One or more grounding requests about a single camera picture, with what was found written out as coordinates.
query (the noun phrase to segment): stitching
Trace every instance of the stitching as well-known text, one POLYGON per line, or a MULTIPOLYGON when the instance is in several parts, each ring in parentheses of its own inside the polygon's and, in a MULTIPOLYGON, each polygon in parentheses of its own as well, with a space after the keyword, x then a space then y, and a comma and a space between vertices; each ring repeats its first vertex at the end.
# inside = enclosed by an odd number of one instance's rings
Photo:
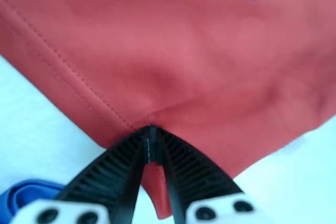
POLYGON ((44 64, 46 64, 47 65, 47 67, 56 75, 56 77, 62 82, 62 83, 64 83, 87 107, 88 107, 88 109, 89 110, 91 110, 91 111, 93 111, 93 112, 95 112, 98 116, 99 116, 99 118, 103 121, 103 122, 106 122, 109 126, 110 126, 110 128, 117 134, 117 131, 115 130, 115 128, 106 120, 106 119, 104 119, 103 117, 101 117, 99 114, 98 114, 98 112, 96 111, 96 110, 94 110, 93 109, 93 107, 91 107, 69 84, 67 84, 61 77, 60 77, 60 75, 57 73, 57 71, 51 66, 51 64, 50 63, 48 63, 45 59, 43 59, 42 57, 41 57, 41 54, 36 50, 36 49, 34 49, 32 46, 30 46, 27 42, 25 42, 24 41, 24 38, 20 35, 20 34, 18 34, 16 31, 14 31, 7 23, 6 23, 6 21, 0 16, 0 21, 5 25, 5 27, 13 34, 13 35, 15 35, 16 37, 18 37, 19 38, 19 40, 20 40, 20 42, 24 45, 24 46, 26 46, 27 48, 30 48, 30 50, 31 51, 33 51, 35 54, 36 54, 36 56, 37 56, 37 58, 41 61, 41 62, 43 62, 44 64))
POLYGON ((110 104, 108 104, 103 98, 101 98, 93 89, 92 87, 90 87, 83 79, 82 76, 80 76, 67 62, 66 60, 61 56, 61 54, 54 49, 49 43, 48 41, 32 26, 31 23, 29 23, 24 17, 23 15, 15 8, 13 7, 7 0, 2 0, 3 2, 5 2, 5 4, 7 6, 9 6, 21 19, 22 21, 28 25, 28 27, 43 41, 43 43, 53 52, 56 54, 56 56, 66 65, 66 67, 68 69, 70 69, 76 76, 77 78, 79 78, 79 80, 103 103, 105 104, 127 127, 129 127, 132 130, 135 130, 130 124, 128 124, 121 116, 120 114, 114 110, 114 108, 112 108, 110 106, 110 104))

